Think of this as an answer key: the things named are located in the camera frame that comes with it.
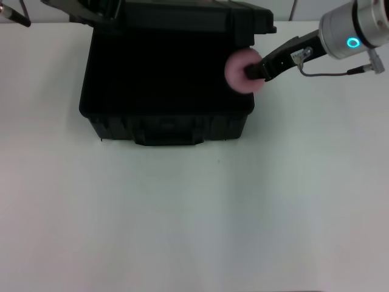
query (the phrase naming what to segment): white wall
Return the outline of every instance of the white wall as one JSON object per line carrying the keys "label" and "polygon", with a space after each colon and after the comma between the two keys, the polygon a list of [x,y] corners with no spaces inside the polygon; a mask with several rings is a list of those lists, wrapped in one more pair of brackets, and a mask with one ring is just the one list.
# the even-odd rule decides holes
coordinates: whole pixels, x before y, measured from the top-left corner
{"label": "white wall", "polygon": [[[3,0],[3,3],[23,14],[19,0]],[[69,15],[62,11],[43,4],[40,0],[24,0],[30,19],[33,23],[66,23]],[[0,23],[11,21],[0,17]]]}
{"label": "white wall", "polygon": [[350,0],[297,0],[293,20],[319,20],[320,17]]}

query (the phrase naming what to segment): white table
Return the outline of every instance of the white table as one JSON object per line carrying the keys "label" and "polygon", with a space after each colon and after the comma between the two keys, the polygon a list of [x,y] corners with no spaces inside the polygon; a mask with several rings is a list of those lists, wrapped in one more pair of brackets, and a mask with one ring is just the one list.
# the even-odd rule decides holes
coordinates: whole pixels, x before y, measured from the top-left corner
{"label": "white table", "polygon": [[[263,55],[318,23],[276,25]],[[290,70],[237,141],[100,142],[78,112],[91,34],[0,25],[1,291],[388,290],[388,73]]]}

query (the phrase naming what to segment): black plastic case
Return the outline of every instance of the black plastic case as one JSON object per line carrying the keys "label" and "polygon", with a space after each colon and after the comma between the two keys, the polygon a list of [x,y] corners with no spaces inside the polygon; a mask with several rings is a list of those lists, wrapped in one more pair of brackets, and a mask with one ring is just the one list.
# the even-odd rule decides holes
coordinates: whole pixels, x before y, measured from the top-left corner
{"label": "black plastic case", "polygon": [[80,112],[102,139],[194,145],[239,138],[253,94],[229,88],[224,66],[270,10],[242,2],[126,2],[126,30],[95,28]]}

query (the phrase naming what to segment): pink donut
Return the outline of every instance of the pink donut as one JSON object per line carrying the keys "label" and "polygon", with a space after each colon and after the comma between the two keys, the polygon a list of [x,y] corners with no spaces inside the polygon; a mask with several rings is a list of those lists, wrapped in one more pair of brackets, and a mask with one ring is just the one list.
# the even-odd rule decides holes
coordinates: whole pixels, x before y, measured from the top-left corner
{"label": "pink donut", "polygon": [[233,53],[225,64],[224,75],[229,86],[236,92],[248,94],[260,90],[263,79],[250,80],[244,73],[244,68],[250,64],[259,63],[262,57],[256,50],[242,49]]}

